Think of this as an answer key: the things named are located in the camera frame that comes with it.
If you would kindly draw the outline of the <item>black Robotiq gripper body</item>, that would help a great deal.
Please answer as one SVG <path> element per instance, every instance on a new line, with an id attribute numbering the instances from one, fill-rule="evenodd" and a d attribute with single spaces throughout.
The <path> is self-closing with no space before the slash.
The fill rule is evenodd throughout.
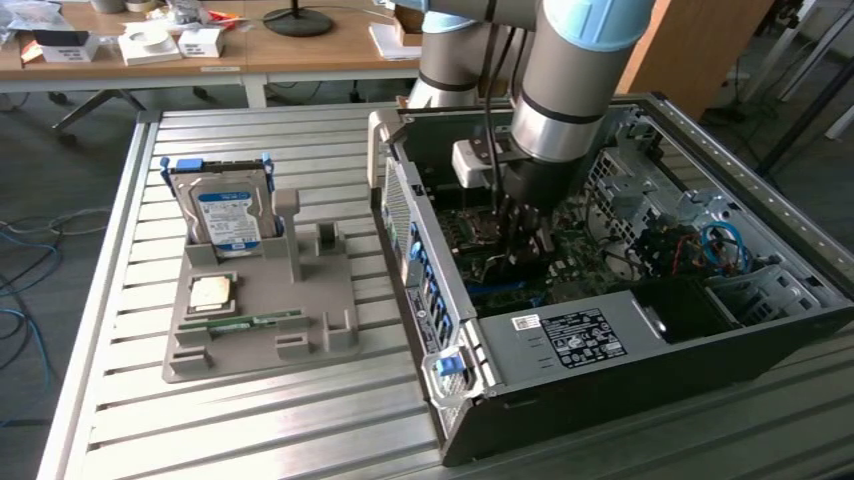
<path id="1" fill-rule="evenodd" d="M 521 205 L 552 213 L 568 198 L 578 175 L 577 162 L 553 163 L 534 159 L 509 162 L 505 166 L 504 191 Z"/>

